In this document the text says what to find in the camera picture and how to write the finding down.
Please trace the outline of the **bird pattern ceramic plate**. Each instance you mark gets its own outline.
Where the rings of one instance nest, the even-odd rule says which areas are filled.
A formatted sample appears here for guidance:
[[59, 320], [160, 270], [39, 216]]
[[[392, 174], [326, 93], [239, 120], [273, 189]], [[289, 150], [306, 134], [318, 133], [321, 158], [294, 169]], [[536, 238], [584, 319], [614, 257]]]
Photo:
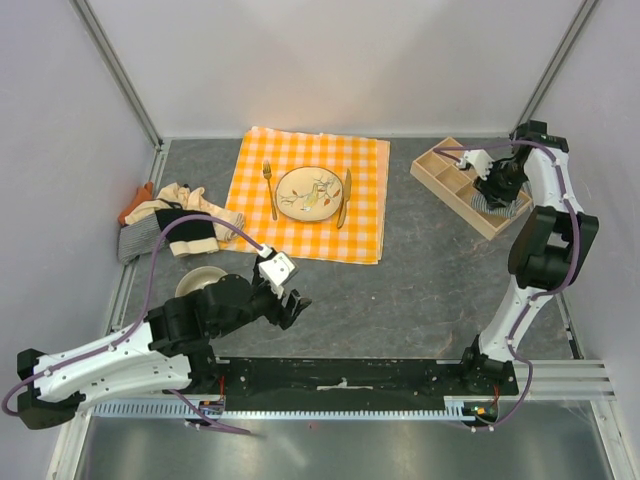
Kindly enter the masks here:
[[343, 182], [334, 172], [303, 166], [287, 172], [278, 182], [275, 201], [286, 217], [300, 222], [321, 222], [338, 212]]

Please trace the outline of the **beige ceramic bowl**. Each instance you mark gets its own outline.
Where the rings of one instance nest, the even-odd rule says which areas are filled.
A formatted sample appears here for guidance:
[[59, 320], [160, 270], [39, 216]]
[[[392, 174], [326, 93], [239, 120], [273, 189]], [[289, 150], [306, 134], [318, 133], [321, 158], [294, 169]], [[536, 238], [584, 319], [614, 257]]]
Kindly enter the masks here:
[[195, 268], [185, 274], [179, 281], [175, 290], [175, 296], [182, 297], [193, 291], [203, 289], [210, 284], [218, 282], [226, 275], [226, 271], [215, 266]]

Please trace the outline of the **gold table knife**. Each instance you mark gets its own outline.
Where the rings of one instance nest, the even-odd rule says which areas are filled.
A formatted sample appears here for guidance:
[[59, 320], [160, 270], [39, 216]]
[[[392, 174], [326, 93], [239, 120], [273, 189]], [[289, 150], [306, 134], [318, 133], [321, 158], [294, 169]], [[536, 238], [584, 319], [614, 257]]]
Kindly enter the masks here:
[[351, 170], [348, 169], [346, 173], [346, 179], [343, 185], [343, 197], [341, 201], [341, 206], [339, 209], [339, 215], [336, 223], [336, 227], [341, 229], [346, 220], [347, 206], [351, 197], [352, 191], [352, 173]]

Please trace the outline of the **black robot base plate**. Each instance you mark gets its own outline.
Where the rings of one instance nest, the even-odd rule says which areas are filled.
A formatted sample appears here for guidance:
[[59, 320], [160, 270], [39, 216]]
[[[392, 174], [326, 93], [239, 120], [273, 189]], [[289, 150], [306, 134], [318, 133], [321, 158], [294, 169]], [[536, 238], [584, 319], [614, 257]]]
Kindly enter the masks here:
[[232, 412], [436, 410], [446, 396], [516, 395], [513, 364], [485, 371], [468, 361], [227, 357], [191, 391], [221, 393]]

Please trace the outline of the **left aluminium frame post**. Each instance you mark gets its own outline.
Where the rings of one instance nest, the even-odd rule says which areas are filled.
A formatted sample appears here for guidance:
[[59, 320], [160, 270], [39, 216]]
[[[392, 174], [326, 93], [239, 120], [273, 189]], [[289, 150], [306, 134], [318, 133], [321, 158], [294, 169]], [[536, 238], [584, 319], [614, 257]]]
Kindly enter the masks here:
[[86, 0], [71, 0], [70, 4], [83, 23], [86, 32], [89, 34], [118, 89], [142, 128], [143, 133], [153, 145], [154, 149], [159, 151], [164, 145], [164, 140], [154, 125], [147, 109], [144, 107], [141, 97], [136, 91], [133, 82], [126, 72], [106, 30], [102, 26], [90, 2]]

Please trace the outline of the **orange checkered tablecloth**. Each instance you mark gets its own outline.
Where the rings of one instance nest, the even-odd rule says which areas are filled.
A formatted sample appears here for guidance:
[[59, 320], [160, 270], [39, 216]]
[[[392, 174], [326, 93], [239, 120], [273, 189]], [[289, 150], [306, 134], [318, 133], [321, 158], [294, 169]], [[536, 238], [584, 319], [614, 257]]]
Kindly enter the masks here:
[[375, 265], [382, 258], [390, 144], [254, 126], [226, 200], [245, 231], [293, 257]]

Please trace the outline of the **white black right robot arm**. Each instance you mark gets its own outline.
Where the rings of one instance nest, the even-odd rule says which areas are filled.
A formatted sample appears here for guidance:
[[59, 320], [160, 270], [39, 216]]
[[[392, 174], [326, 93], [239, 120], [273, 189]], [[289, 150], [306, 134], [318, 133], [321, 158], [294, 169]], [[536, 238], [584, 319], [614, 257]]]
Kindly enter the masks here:
[[533, 208], [509, 257], [510, 283], [489, 326], [476, 336], [458, 368], [458, 381], [477, 394], [508, 383], [517, 349], [540, 309], [571, 285], [599, 230], [597, 217], [584, 212], [568, 172], [569, 146], [552, 136], [544, 122], [529, 120], [510, 135], [510, 156], [492, 159], [486, 148], [468, 148], [458, 165], [474, 168], [475, 210], [507, 215], [528, 184]]

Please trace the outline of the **cream cloth garment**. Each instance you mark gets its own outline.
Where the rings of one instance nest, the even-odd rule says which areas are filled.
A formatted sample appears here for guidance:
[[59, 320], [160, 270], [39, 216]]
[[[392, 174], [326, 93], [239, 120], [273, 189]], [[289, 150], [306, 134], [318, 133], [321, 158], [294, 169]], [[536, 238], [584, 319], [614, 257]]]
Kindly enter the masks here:
[[239, 230], [244, 229], [246, 219], [242, 213], [219, 207], [209, 202], [204, 194], [204, 187], [191, 189], [178, 183], [169, 184], [160, 189], [155, 197], [135, 204], [134, 208], [124, 215], [121, 224], [123, 226], [133, 225], [157, 210], [179, 208], [209, 214], [220, 218]]

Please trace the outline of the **gold fork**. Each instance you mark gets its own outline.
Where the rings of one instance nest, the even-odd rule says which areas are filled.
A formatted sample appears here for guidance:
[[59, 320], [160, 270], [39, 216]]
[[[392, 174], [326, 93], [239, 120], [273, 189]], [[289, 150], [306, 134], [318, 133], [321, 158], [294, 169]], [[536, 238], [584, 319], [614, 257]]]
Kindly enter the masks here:
[[267, 182], [267, 188], [268, 188], [268, 194], [269, 194], [269, 202], [270, 202], [270, 208], [271, 208], [271, 218], [274, 221], [276, 221], [278, 219], [278, 215], [277, 215], [277, 208], [276, 208], [276, 203], [275, 203], [275, 200], [274, 200], [274, 194], [273, 194], [273, 189], [272, 189], [272, 184], [271, 184], [272, 170], [271, 170], [270, 162], [268, 160], [264, 160], [263, 161], [262, 174], [263, 174], [264, 179]]

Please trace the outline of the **grey striped underwear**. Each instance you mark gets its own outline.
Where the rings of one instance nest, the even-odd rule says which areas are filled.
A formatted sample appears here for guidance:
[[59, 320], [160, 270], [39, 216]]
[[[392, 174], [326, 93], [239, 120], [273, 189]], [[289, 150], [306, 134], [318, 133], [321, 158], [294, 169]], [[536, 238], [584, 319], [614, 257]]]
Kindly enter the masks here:
[[498, 204], [497, 206], [491, 206], [482, 194], [474, 193], [471, 197], [470, 205], [479, 213], [511, 219], [516, 216], [518, 210], [524, 205], [524, 201], [518, 198], [508, 205]]

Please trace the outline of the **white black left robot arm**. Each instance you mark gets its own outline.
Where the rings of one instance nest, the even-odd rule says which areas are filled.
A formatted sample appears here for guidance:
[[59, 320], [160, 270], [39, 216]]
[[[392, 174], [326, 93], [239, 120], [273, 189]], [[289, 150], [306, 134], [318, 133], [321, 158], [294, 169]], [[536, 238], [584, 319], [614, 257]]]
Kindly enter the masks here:
[[311, 301], [276, 294], [260, 274], [228, 274], [149, 310], [139, 325], [59, 354], [17, 356], [24, 386], [17, 416], [31, 430], [59, 426], [89, 407], [151, 392], [215, 394], [220, 388], [212, 340], [260, 318], [290, 328]]

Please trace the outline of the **wooden compartment tray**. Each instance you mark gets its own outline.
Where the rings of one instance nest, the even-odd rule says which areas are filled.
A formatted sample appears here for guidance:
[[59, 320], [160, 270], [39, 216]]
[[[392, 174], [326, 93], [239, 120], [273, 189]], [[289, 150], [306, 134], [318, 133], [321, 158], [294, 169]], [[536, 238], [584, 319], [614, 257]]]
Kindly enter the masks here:
[[477, 177], [475, 171], [459, 170], [453, 160], [435, 153], [434, 148], [412, 162], [410, 173], [488, 240], [496, 237], [532, 206], [529, 195], [521, 190], [518, 208], [511, 218], [475, 210], [472, 205], [474, 196], [478, 194], [473, 185]]

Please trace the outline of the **orange cloth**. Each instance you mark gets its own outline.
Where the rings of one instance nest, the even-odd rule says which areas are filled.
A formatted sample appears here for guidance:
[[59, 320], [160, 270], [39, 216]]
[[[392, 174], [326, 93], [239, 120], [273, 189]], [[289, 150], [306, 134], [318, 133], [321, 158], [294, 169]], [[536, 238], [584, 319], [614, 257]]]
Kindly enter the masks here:
[[122, 227], [126, 225], [126, 217], [130, 215], [140, 204], [153, 199], [153, 187], [154, 184], [152, 182], [147, 182], [136, 189], [134, 198], [118, 215], [118, 222]]

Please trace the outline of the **grey striped garment pile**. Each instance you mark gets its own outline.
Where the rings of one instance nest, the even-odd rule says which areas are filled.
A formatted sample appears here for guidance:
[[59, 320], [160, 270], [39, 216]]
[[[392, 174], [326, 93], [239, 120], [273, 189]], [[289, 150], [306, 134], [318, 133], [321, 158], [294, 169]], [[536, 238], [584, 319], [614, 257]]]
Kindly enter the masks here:
[[117, 258], [123, 265], [131, 263], [141, 255], [153, 252], [161, 234], [155, 218], [145, 219], [125, 226], [120, 230], [117, 245]]

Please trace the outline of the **black cream garment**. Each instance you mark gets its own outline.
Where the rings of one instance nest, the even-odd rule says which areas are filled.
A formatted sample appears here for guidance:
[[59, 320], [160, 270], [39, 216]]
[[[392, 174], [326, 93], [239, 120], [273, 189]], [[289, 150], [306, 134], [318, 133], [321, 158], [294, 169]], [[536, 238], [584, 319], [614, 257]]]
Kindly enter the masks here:
[[[155, 212], [160, 230], [164, 230], [175, 220], [190, 215], [199, 215], [198, 211], [180, 209], [161, 209]], [[165, 239], [174, 257], [211, 254], [219, 250], [214, 224], [209, 220], [188, 220], [176, 225]]]

